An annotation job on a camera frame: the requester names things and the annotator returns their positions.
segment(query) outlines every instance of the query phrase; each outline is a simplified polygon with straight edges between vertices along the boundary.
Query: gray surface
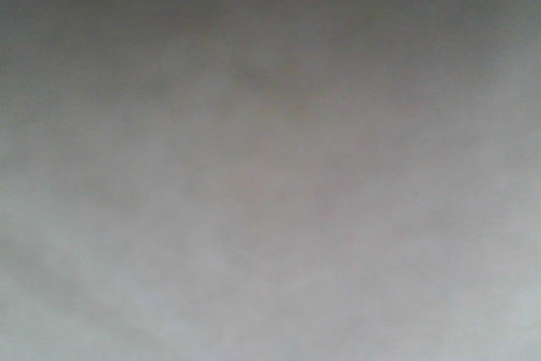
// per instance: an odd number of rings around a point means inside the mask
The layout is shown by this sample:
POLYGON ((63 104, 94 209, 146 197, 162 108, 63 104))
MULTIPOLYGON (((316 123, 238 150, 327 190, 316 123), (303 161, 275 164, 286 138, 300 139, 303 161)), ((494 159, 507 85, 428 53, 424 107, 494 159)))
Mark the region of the gray surface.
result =
POLYGON ((0 358, 541 359, 540 0, 3 0, 0 358))

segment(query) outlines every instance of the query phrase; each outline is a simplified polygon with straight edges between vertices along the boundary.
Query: white wall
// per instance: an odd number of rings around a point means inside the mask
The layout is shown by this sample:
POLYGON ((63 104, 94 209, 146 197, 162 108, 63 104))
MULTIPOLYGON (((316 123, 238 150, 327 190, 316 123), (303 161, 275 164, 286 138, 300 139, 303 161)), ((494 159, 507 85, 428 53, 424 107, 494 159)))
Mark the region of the white wall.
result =
POLYGON ((541 357, 541 0, 3 0, 0 358, 541 357))

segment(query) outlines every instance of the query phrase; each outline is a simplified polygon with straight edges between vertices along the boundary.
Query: gray background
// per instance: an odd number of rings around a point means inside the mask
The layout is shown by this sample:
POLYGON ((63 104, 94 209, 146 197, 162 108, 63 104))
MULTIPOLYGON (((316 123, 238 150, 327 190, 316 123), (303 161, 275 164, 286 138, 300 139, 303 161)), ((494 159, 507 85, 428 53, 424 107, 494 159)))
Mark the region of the gray background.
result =
POLYGON ((540 0, 2 2, 2 360, 541 359, 540 0))

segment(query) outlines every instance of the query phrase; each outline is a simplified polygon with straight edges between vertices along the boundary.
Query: fabric surface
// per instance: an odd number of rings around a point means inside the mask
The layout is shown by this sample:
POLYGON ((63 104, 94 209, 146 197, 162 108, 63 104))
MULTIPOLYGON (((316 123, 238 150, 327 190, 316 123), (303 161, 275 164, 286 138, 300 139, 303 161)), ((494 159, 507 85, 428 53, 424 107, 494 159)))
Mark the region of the fabric surface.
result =
POLYGON ((541 0, 2 2, 1 360, 541 359, 541 0))

